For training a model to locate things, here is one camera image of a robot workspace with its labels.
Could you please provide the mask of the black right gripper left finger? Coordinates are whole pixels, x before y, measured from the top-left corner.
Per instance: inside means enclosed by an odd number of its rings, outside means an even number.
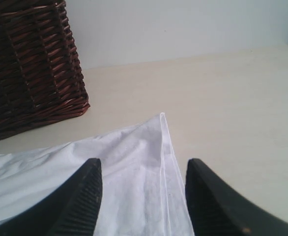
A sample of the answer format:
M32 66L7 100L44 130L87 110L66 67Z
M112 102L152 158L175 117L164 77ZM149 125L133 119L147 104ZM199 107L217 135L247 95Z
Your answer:
M49 196L0 224L0 236L91 236L101 202L101 161L90 158Z

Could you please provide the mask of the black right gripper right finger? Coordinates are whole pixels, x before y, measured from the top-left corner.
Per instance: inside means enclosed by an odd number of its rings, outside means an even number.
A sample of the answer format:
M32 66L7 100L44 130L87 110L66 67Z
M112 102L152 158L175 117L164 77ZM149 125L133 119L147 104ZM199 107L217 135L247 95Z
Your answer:
M288 236L288 223L243 197L203 161L187 164L186 203L197 236Z

